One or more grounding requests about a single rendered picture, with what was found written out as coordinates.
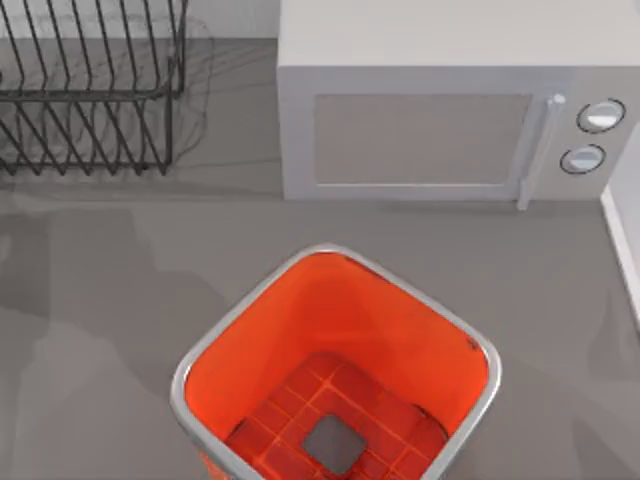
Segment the orange bin with grey rim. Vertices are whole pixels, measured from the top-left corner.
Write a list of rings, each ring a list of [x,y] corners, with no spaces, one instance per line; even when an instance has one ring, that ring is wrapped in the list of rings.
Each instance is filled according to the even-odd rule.
[[[449,480],[501,376],[468,322],[319,244],[187,350],[170,404],[208,480]]]

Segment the pale microwave oven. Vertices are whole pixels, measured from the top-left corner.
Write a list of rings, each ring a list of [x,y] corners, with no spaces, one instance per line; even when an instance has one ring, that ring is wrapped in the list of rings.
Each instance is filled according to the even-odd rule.
[[[640,131],[640,0],[282,0],[278,47],[289,200],[516,204],[554,93],[531,202],[595,200]],[[606,99],[624,119],[583,132]],[[565,173],[589,144],[604,163]]]

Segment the microwave knob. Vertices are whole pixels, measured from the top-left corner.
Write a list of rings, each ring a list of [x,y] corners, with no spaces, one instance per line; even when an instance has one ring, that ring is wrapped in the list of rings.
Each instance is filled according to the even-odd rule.
[[[606,160],[606,152],[589,144],[566,151],[560,159],[561,169],[569,175],[585,175],[597,170]]]
[[[585,105],[577,115],[577,126],[586,133],[600,134],[614,129],[625,117],[626,107],[617,99]]]

